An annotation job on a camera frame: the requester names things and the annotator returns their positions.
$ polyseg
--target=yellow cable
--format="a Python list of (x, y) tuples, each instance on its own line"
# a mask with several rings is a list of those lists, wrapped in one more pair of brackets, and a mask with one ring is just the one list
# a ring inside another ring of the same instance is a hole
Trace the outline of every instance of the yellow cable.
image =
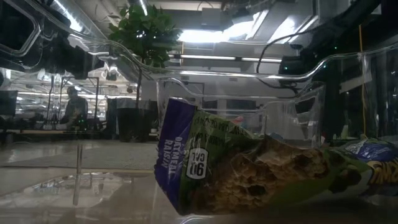
[[(363, 52), (362, 44), (362, 25), (359, 25), (359, 49)], [(362, 117), (363, 117), (363, 134), (366, 136), (366, 105), (365, 105), (365, 76), (363, 75), (362, 83)]]

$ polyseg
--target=potted plant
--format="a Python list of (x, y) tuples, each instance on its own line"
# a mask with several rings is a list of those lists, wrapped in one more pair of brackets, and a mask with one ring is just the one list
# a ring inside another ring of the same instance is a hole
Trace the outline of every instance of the potted plant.
[[(163, 9), (157, 9), (155, 6), (147, 6), (146, 9), (144, 11), (139, 5), (122, 9), (120, 11), (122, 18), (119, 25), (116, 27), (109, 24), (112, 31), (109, 39), (123, 44), (131, 53), (137, 55), (142, 63), (152, 67), (164, 68), (164, 63), (170, 59), (167, 52), (171, 51), (177, 44), (181, 30), (175, 28), (170, 15), (164, 13)], [(145, 122), (148, 120), (145, 117), (145, 112), (139, 111), (141, 81), (142, 70), (140, 69), (137, 82), (136, 109), (131, 110), (131, 112), (123, 112), (126, 114), (125, 116), (130, 114), (130, 118), (133, 119), (132, 123), (134, 123), (129, 124), (124, 119), (124, 125), (134, 125), (136, 131), (129, 131), (128, 128), (124, 128), (127, 133), (123, 137), (123, 141), (129, 141), (131, 132), (146, 136), (145, 127), (148, 126), (150, 129), (150, 121), (148, 121), (149, 124)]]

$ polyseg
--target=purple label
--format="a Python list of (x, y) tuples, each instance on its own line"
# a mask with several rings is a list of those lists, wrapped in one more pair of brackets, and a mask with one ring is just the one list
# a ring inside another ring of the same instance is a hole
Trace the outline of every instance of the purple label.
[(195, 110), (195, 106), (169, 99), (160, 134), (155, 178), (176, 210), (178, 210), (185, 143)]

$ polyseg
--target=person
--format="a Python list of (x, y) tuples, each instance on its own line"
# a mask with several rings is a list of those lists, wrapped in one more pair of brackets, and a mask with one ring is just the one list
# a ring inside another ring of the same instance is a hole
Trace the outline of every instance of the person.
[(60, 124), (66, 124), (67, 126), (78, 126), (78, 120), (87, 120), (88, 103), (87, 100), (78, 96), (78, 92), (74, 86), (68, 87), (67, 90), (69, 101), (65, 114), (60, 120)]

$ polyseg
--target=snack bar wrapper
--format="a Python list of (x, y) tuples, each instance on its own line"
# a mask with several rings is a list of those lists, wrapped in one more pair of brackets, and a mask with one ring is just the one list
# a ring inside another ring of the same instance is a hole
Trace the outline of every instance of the snack bar wrapper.
[(398, 194), (398, 150), (365, 139), (299, 149), (169, 99), (155, 177), (181, 215)]

